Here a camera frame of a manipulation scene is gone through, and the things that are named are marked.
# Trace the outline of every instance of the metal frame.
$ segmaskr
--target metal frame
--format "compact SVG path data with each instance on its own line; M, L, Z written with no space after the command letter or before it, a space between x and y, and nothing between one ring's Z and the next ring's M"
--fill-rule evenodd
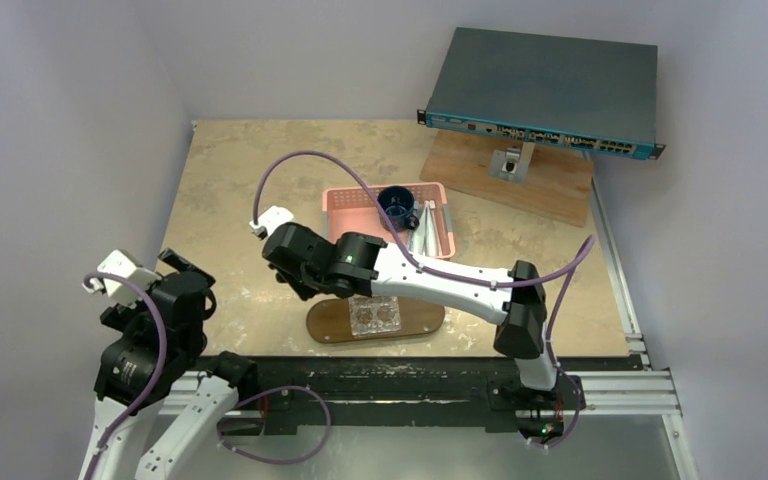
M589 153L585 153L585 158L593 161ZM644 365L651 369L649 355L646 350L646 343L643 340L640 324L637 322L637 314L635 313L634 305L631 302L631 295L628 292L628 283L625 278L619 253L617 252L614 234L611 231L611 224L608 222L605 205L602 203L602 199L599 196L599 183L598 180L596 180L595 175L593 176L591 185L590 199L593 220L597 232L599 233L599 240L605 254L605 260L608 263L608 275L611 278L611 284L614 287L614 295L617 299L617 307L620 311L620 319L623 323L623 331L625 332L629 352L639 354ZM669 372L665 371L661 373L666 374L670 383L673 382L672 375ZM588 389L586 383L584 383L584 388L586 392ZM593 393L590 393L588 400L594 398L598 397L594 396ZM693 455L690 452L690 446L687 442L687 436L684 432L681 407L678 403L678 397L675 395L674 387L672 388L671 398L675 400L675 410L673 412L662 412L661 418L664 422L664 429L667 432L667 440L669 441L673 461L681 480L698 480L699 474L696 470L696 464L694 463Z

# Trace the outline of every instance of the metal bracket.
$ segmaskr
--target metal bracket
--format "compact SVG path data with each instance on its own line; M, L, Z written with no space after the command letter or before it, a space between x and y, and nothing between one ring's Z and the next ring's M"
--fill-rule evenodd
M490 176L518 185L524 184L533 152L533 143L525 143L522 148L508 147L504 152L493 151L493 157L490 160Z
M649 154L649 160L657 160L662 153L664 153L664 149L667 148L666 145L662 143L656 143L655 148L652 149L652 153Z

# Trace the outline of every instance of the cable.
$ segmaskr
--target cable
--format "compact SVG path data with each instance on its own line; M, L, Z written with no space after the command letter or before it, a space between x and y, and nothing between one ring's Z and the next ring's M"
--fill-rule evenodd
M257 395L251 396L242 402L238 403L234 408L242 408L246 405L248 405L251 402L257 401L260 398L264 398L268 395L272 395L273 393L278 393L283 390L297 390L300 392L307 393L308 395L312 396L316 399L317 402L322 406L322 411L325 412L325 433L322 434L322 439L319 440L319 443L316 444L315 447L313 447L313 450L307 452L306 454L296 457L296 458L269 458L269 457L261 457L260 455L255 455L253 453L246 452L244 450L240 450L239 448L229 444L224 438L222 438L222 433L219 431L219 426L217 425L216 433L219 436L219 444L225 447L225 449L230 450L233 453L236 453L237 455L242 455L244 457L250 458L252 460L257 460L258 462L268 463L270 465L292 465L294 463L301 463L305 460L313 457L317 453L319 453L320 450L322 450L322 447L325 446L325 441L328 440L328 435L331 434L331 412L328 411L328 405L325 403L325 400L322 399L316 392L313 390L299 387L297 385L285 385L283 387L275 387L270 388L269 390L264 390Z
M584 246L582 246L578 250L578 254L580 255L582 250L584 249ZM558 361L558 357L555 356L555 350L552 348L552 333L555 329L555 321L558 320L558 311L561 309L561 302L564 299L564 295L567 293L567 289L570 286L570 283L572 283L572 276L575 274L575 268L570 270L570 272L567 274L567 276L564 278L564 283L561 285L561 289L558 291L558 297L555 299L555 306L552 308L552 313L549 315L549 323L546 326L546 355L549 356L549 361L552 362L552 365L555 366L555 368L558 369L558 373L561 374L562 377L564 377L564 380L570 382L573 388L573 393L575 393L576 396L576 402L575 402L575 410L572 416L572 420L570 420L569 426L564 428L564 433L561 434L560 437L558 437L557 440L553 441L550 444L546 445L546 448L555 448L558 445L561 444L564 440L566 440L569 435L572 433L573 430L575 430L575 425L578 423L578 417L581 414L581 404L583 401L583 398L581 396L581 386L576 384L572 377L569 376L569 374L561 368L561 363Z
M140 288L139 285L128 280L127 278L106 272L92 272L86 274L83 280L84 285L91 287L89 282L94 278L119 282L133 290L134 293L140 297L140 299L146 304L146 307L148 307L148 311L151 313L151 318L154 320L154 325L157 327L158 348L157 364L154 367L154 371L151 372L151 377L149 377L148 383L146 383L143 391L137 395L137 398L135 398L134 401L131 402L131 404L128 405L128 407L119 414L118 417L110 422L110 425L101 433L101 437L99 437L98 442L96 443L95 453L93 453L92 458L90 458L90 463L87 465L87 471L84 473L84 480L92 480L92 477L95 474L95 469L98 467L98 461L101 458L101 454L107 449L107 441L110 440L111 436L113 436L113 432L116 431L116 428L118 428L126 418L134 413L134 411L139 408L139 406L149 396L151 391L154 389L154 386L157 385L157 381L160 379L160 375L163 373L163 367L166 364L166 327L163 324L163 317L160 316L160 310L157 309L157 305L151 299L149 294Z
M357 183L360 185L360 187L363 189L364 192L369 196L370 200L372 200L372 203L375 205L375 208L378 210L378 215L381 217L381 219L384 221L384 224L387 226L387 230L390 231L390 233L393 235L393 240L396 243L396 246L399 247L399 250L402 252L402 255L405 257L405 259L410 263L412 266L416 267L418 270L422 272L427 272L432 275L435 275L437 277L446 278L449 280L456 280L463 283L468 283L471 285L478 285L481 287L489 287L489 288L522 288L522 287L531 287L533 285L538 285L541 283L548 282L550 280L554 280L556 278L560 278L567 273L571 272L575 269L583 260L585 257L587 257L587 254L590 253L590 249L593 248L594 243L596 242L596 239L593 237L593 235L590 235L587 237L587 239L584 240L584 243L582 244L581 249L579 250L579 254L576 255L576 257L565 267L561 268L560 270L550 273L544 277L539 278L532 278L529 280L518 280L515 282L501 282L493 285L491 282L487 280L480 280L477 278L472 277L466 277L463 275L457 275L454 273L444 272L442 270L437 270L435 268L431 267L425 267L420 265L420 263L413 258L413 256L408 251L407 247L405 246L404 242L402 242L402 239L399 238L398 233L396 232L396 228L393 226L393 222L390 221L390 218L387 216L387 214L384 212L384 208L381 207L381 205L378 204L378 199L376 198L375 194L372 193L372 190L370 190L369 186L363 181L360 176L355 173L354 170L352 170L348 165L343 163L340 159L337 157L334 157L332 155L329 155L327 153L323 152L317 152L315 150L298 150L296 152L291 152L283 157L279 158L278 160L275 160L272 162L269 167L267 167L266 171L263 173L263 177L261 177L260 182L257 184L257 191L254 194L254 205L252 208L252 220L255 226L257 226L257 212L260 210L260 196L263 193L263 187L266 185L266 179L269 178L269 175L272 174L272 171L275 170L278 165L284 163L285 161L293 158L298 157L302 155L311 155L314 157L321 157L326 160L330 160L331 162L334 162L345 170L346 173L348 173Z

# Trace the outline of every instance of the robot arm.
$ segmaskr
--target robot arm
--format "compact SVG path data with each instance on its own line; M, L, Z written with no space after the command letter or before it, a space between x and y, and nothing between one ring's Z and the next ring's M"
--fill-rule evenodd
M293 222L267 223L263 258L302 300L324 293L412 297L476 315L495 325L493 343L499 353L514 358L523 386L552 390L557 368L544 348L546 294L541 285L524 288L479 287L423 273L401 251L381 238L345 233L330 243L313 230ZM517 261L511 270L483 268L414 255L423 266L487 280L491 283L537 278L537 269Z
M139 459L135 480L177 478L195 447L208 435L216 435L222 416L259 391L255 364L239 355L222 352L208 370L184 411Z
M92 280L84 288L103 292L117 305L101 315L101 323L122 333L101 355L95 382L97 395L92 437L81 469L81 477L99 479L133 478L152 424L169 394L172 383L194 365L206 346L203 323L216 308L210 287L215 280L172 250L160 260L178 272L161 277L144 268L130 255L115 250L98 266L98 271L117 275L145 290L160 312L167 342L165 365L145 400L122 422L129 406L150 385L159 368L159 336L146 304L121 283ZM99 441L104 441L102 448Z

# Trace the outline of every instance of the pink basket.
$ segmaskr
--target pink basket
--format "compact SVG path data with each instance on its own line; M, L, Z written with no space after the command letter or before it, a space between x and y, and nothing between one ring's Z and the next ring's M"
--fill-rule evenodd
M377 196L389 186L376 185L370 189ZM429 182L402 186L413 193L420 205L426 200L434 200L434 226L437 227L437 237L440 240L440 255L435 258L451 258L455 254L455 237L452 234L452 216L449 214L449 203L443 184ZM322 213L325 216L325 237L330 242L337 241L346 232L365 233L381 237L388 242L393 241L390 232L381 226L374 201L360 187L325 190L322 194ZM407 232L401 232L400 238L407 242Z

